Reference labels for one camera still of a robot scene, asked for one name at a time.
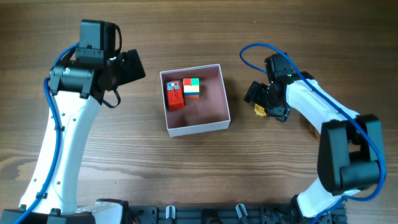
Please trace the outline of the multicoloured puzzle cube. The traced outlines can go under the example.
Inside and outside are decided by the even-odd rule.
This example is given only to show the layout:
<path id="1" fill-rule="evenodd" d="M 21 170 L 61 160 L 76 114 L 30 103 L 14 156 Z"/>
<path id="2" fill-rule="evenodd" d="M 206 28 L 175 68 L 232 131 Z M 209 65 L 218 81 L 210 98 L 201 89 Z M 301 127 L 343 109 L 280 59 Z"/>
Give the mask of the multicoloured puzzle cube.
<path id="1" fill-rule="evenodd" d="M 183 79 L 183 93 L 186 98 L 200 97 L 200 79 L 199 78 L 184 78 Z"/>

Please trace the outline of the red toy truck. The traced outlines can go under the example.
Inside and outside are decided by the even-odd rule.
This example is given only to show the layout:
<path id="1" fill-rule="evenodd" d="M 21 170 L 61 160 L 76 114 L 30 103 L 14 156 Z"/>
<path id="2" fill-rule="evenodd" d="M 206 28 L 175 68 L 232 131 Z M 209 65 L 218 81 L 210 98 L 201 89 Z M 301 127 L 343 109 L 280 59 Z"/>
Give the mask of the red toy truck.
<path id="1" fill-rule="evenodd" d="M 180 80 L 172 80 L 166 83 L 167 103 L 170 111 L 179 110 L 185 107 L 183 97 L 183 86 Z"/>

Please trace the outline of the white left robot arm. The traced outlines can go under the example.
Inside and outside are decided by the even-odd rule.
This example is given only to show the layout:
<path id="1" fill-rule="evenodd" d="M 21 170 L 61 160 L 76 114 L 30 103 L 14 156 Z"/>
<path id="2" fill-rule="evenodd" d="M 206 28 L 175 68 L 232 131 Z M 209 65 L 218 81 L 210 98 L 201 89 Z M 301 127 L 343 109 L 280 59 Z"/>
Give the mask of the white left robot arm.
<path id="1" fill-rule="evenodd" d="M 122 51 L 112 22 L 83 20 L 80 40 L 55 60 L 44 80 L 49 118 L 39 158 L 17 209 L 2 223 L 130 223 L 125 200 L 99 199 L 77 205 L 77 183 L 88 134 L 104 94 L 145 77 L 136 50 Z"/>

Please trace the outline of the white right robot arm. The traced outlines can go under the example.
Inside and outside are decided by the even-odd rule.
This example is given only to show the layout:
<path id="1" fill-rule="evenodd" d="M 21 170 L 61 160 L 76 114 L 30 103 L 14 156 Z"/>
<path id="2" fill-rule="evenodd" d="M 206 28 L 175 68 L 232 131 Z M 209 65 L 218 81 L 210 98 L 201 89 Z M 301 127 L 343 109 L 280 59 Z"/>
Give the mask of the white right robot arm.
<path id="1" fill-rule="evenodd" d="M 360 115 L 323 91 L 308 72 L 296 72 L 286 54 L 264 61 L 268 84 L 253 82 L 245 102 L 256 113 L 287 120 L 295 109 L 319 134 L 317 179 L 292 200 L 299 220 L 319 218 L 344 200 L 375 186 L 375 197 L 385 178 L 381 122 L 373 114 Z"/>

